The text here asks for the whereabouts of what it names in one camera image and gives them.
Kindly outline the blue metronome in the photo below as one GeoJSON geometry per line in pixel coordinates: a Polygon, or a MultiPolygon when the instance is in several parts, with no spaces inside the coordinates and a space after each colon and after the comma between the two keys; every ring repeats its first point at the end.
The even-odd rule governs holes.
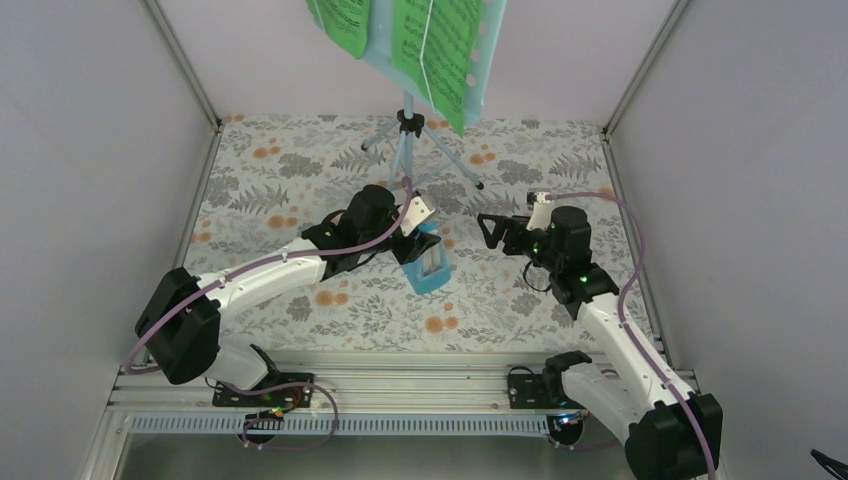
{"type": "Polygon", "coordinates": [[[401,266],[417,295],[426,295],[445,286],[451,279],[447,249],[442,242],[427,249],[417,260],[401,266]]]}

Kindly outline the light blue music stand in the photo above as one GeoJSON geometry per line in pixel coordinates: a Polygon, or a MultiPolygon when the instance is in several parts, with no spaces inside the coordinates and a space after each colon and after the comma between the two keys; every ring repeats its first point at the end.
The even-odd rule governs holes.
{"type": "MultiPolygon", "coordinates": [[[[366,62],[402,88],[404,94],[403,106],[397,112],[395,119],[389,121],[371,138],[363,141],[361,148],[364,151],[369,151],[381,140],[389,138],[391,133],[398,133],[398,140],[392,144],[395,154],[389,176],[394,178],[398,173],[411,176],[413,174],[414,142],[421,136],[426,136],[434,142],[437,149],[446,155],[448,166],[457,167],[475,188],[483,189],[482,180],[469,169],[458,154],[434,131],[433,127],[428,125],[425,116],[417,112],[415,106],[416,104],[425,104],[434,113],[440,116],[441,114],[424,98],[414,81],[396,70],[391,64],[393,2],[371,1],[368,41],[365,54],[360,60],[366,62]]],[[[465,133],[471,125],[478,122],[482,117],[494,54],[507,6],[504,1],[481,2],[483,3],[482,20],[476,46],[472,51],[470,73],[467,78],[465,133]]]]}

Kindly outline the green sheet music page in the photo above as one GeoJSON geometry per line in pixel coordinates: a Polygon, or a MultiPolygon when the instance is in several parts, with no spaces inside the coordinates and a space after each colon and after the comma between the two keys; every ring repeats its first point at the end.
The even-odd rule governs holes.
{"type": "Polygon", "coordinates": [[[319,28],[338,47],[360,60],[368,41],[370,0],[307,0],[319,28]]]}
{"type": "Polygon", "coordinates": [[[391,64],[414,81],[459,136],[471,56],[483,3],[474,0],[396,0],[392,5],[391,64]]]}

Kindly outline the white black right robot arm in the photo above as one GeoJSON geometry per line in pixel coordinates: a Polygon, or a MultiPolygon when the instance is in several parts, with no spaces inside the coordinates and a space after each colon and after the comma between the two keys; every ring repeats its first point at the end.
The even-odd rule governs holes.
{"type": "Polygon", "coordinates": [[[558,354],[540,374],[544,399],[593,414],[622,444],[637,479],[715,478],[721,406],[684,381],[629,320],[623,291],[593,260],[586,212],[538,207],[529,217],[479,214],[477,221],[488,248],[524,256],[547,272],[549,292],[596,340],[617,375],[603,373],[582,351],[558,354]]]}

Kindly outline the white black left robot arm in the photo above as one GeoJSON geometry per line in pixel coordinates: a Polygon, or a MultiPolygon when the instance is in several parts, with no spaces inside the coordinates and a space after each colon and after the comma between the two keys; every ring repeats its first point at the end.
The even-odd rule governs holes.
{"type": "Polygon", "coordinates": [[[329,280],[389,252],[411,264],[440,239],[423,226],[436,214],[434,203],[403,184],[396,202],[388,189],[369,184],[348,206],[303,230],[281,248],[235,267],[192,274],[184,267],[167,272],[134,331],[138,337],[123,368],[145,374],[134,361],[147,351],[173,385],[209,378],[263,405],[278,391],[277,369],[257,345],[224,340],[222,324],[287,291],[329,280]]]}

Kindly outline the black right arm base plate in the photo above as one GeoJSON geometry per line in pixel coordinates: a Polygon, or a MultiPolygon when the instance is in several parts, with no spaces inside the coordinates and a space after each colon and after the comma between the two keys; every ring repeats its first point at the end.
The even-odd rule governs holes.
{"type": "Polygon", "coordinates": [[[587,410],[568,397],[555,397],[549,393],[540,374],[523,370],[506,375],[507,396],[512,410],[587,410]]]}

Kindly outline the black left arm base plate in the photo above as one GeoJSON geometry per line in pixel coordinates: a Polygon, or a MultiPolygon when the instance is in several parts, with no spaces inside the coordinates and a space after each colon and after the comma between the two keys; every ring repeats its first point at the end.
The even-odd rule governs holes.
{"type": "Polygon", "coordinates": [[[305,372],[271,373],[254,388],[254,391],[268,389],[280,384],[300,382],[300,385],[259,395],[236,393],[218,382],[214,387],[212,405],[218,408],[253,408],[282,415],[293,409],[310,406],[313,388],[305,386],[305,383],[312,383],[314,379],[315,376],[312,373],[305,372]]]}

